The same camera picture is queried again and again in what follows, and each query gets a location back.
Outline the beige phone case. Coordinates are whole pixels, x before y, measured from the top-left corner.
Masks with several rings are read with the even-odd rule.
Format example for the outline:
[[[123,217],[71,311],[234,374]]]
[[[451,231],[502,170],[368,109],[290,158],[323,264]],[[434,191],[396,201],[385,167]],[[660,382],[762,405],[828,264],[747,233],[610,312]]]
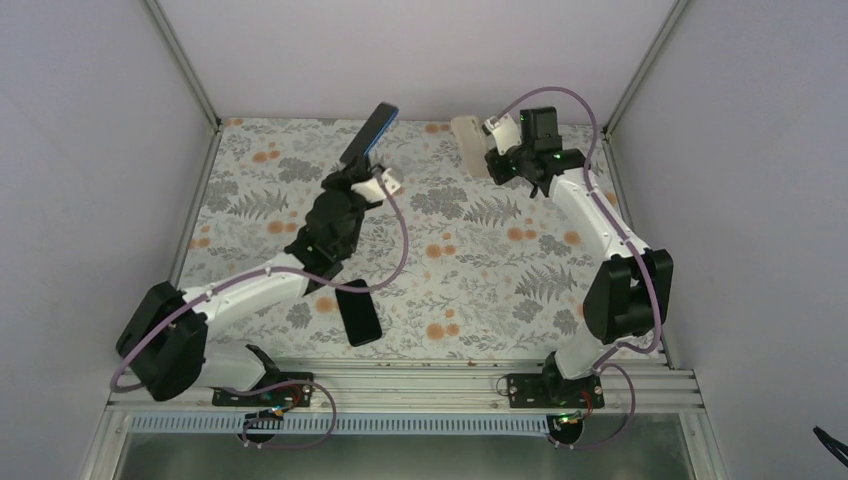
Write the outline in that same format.
[[[450,121],[467,172],[472,177],[489,178],[485,155],[488,152],[483,124],[475,116],[458,116]]]

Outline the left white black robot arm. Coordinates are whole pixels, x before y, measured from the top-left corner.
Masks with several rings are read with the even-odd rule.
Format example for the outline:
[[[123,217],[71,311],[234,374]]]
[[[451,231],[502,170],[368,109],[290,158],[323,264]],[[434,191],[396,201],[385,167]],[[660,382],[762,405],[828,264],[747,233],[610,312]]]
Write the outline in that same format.
[[[167,401],[198,386],[243,395],[255,405],[270,402],[279,380],[264,353],[249,345],[209,352],[210,333],[321,287],[367,299],[390,285],[401,266],[376,284],[335,278],[357,249],[367,211],[383,203],[396,208],[402,187],[396,169],[354,156],[324,179],[296,239],[270,260],[204,286],[178,289],[165,281],[151,287],[116,342],[122,362],[111,391],[144,389],[154,400]]]

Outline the black phone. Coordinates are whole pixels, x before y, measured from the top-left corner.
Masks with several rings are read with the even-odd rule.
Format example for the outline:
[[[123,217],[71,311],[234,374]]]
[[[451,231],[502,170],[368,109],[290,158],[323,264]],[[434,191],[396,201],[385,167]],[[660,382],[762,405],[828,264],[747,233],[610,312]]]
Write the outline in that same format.
[[[382,338],[382,326],[369,292],[337,289],[335,296],[348,343],[352,347],[361,347]]]

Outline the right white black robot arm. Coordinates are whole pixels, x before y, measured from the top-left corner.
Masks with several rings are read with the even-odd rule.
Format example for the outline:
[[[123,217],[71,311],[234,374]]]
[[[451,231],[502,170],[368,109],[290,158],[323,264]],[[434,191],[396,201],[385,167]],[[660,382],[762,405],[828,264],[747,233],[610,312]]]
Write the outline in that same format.
[[[620,350],[655,351],[667,315],[673,260],[628,227],[603,194],[589,159],[567,149],[553,107],[523,110],[484,121],[494,140],[485,155],[496,184],[523,178],[564,211],[578,229],[598,269],[582,302],[584,326],[548,361],[553,373],[541,384],[544,399],[565,407],[580,393],[579,379],[600,372]]]

